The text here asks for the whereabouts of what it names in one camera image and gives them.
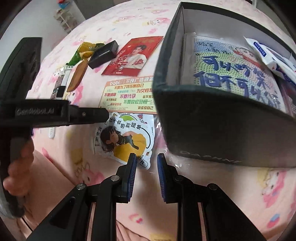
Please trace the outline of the person left hand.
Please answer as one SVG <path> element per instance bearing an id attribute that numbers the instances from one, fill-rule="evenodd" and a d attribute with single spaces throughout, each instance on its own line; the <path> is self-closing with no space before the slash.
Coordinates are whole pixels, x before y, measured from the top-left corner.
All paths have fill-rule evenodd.
<path id="1" fill-rule="evenodd" d="M 13 161 L 8 168 L 9 176 L 3 181 L 4 189 L 12 196 L 25 196 L 31 186 L 30 168 L 34 161 L 34 143 L 30 138 L 21 149 L 20 157 Z"/>

